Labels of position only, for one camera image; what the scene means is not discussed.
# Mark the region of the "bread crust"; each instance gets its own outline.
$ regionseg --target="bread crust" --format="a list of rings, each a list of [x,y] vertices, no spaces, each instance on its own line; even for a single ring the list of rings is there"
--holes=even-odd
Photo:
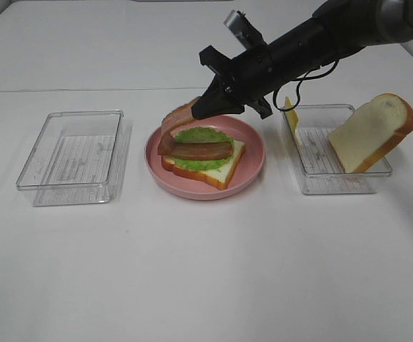
[[[162,160],[162,167],[167,170],[171,171],[177,176],[184,177],[184,178],[189,178],[191,180],[199,180],[201,182],[205,182],[219,190],[225,190],[227,189],[228,183],[230,183],[233,174],[235,173],[236,167],[241,161],[241,157],[243,156],[244,152],[246,151],[246,145],[244,145],[241,149],[240,152],[238,153],[237,157],[235,158],[235,161],[230,169],[230,172],[228,173],[227,177],[225,178],[225,182],[221,182],[220,180],[217,180],[215,178],[210,177],[209,175],[202,173],[202,172],[197,172],[197,171],[191,171],[191,170],[186,170],[181,167],[178,167],[175,163],[167,161],[163,156],[161,157]]]
[[[381,147],[375,150],[368,158],[363,160],[363,162],[358,165],[358,167],[355,168],[355,170],[353,170],[352,172],[361,173],[368,170],[371,166],[373,166],[373,164],[381,160],[388,152],[393,150],[409,133],[413,131],[413,109],[410,104],[408,104],[408,102],[406,102],[403,98],[400,98],[398,95],[391,93],[386,93],[383,95],[396,96],[403,102],[404,106],[406,107],[407,113],[406,122],[403,126],[395,130],[393,136],[390,139],[388,139],[383,145],[381,145]]]

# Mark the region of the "white bread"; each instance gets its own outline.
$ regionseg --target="white bread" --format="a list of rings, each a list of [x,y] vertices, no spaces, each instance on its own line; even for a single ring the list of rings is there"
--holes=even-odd
[[[394,94],[358,108],[328,135],[344,171],[365,172],[413,131],[413,109]]]
[[[225,164],[214,170],[191,171],[183,169],[182,167],[177,166],[174,160],[168,156],[162,156],[162,167],[168,171],[172,171],[175,175],[190,178],[192,180],[199,180],[208,183],[219,190],[224,190],[231,181],[233,173],[245,150],[245,143],[239,140],[234,140],[232,156]]]

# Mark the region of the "black cable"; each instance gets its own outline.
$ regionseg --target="black cable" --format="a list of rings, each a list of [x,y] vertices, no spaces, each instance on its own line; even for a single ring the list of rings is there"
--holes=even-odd
[[[307,75],[309,75],[311,72],[318,70],[318,69],[312,69],[312,70],[308,71],[303,77],[294,79],[293,80],[294,82],[298,81],[298,84],[297,84],[297,87],[296,87],[296,90],[295,90],[295,92],[297,94],[297,102],[292,107],[290,107],[290,108],[279,108],[277,106],[277,94],[279,93],[279,90],[281,89],[281,87],[276,89],[274,91],[274,93],[272,94],[272,104],[275,106],[276,109],[278,109],[280,112],[284,112],[284,113],[295,109],[300,104],[300,101],[301,101],[301,95],[300,95],[301,83],[303,83],[303,81],[317,80],[319,78],[328,76],[329,74],[331,74],[333,72],[334,69],[336,69],[339,62],[340,62],[339,60],[336,60],[335,63],[333,64],[333,66],[327,72],[322,73],[320,75],[307,77]]]

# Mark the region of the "robotic arm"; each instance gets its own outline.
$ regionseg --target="robotic arm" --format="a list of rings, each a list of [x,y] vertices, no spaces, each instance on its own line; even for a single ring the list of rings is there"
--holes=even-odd
[[[239,11],[224,24],[246,51],[233,59],[212,46],[200,52],[201,64],[215,77],[192,107],[195,119],[239,114],[244,105],[266,118],[272,111],[263,97],[302,74],[365,46],[412,40],[413,0],[328,0],[312,18],[270,44]]]

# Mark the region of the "pink plate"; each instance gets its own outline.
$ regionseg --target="pink plate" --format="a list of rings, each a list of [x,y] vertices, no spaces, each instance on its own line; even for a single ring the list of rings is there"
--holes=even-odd
[[[247,123],[230,116],[221,115],[183,126],[181,130],[195,126],[211,127],[221,130],[230,137],[243,141],[246,152],[236,167],[235,174],[225,190],[218,190],[204,182],[189,180],[165,170],[157,155],[160,141],[158,128],[146,143],[146,164],[155,181],[165,190],[191,200],[218,200],[246,188],[257,177],[265,161],[265,144],[256,130]]]

